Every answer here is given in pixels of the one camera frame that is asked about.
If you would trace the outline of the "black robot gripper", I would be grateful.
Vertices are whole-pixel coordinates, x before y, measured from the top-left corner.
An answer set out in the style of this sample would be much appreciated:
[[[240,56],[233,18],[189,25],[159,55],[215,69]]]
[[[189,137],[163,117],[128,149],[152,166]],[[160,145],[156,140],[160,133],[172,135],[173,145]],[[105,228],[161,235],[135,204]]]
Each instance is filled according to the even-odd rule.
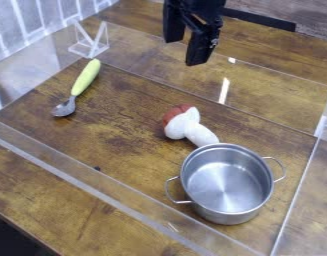
[[[167,43],[184,37],[191,30],[187,46],[185,65],[195,66],[208,61],[219,43],[223,26],[223,8],[227,0],[164,0],[163,37]]]

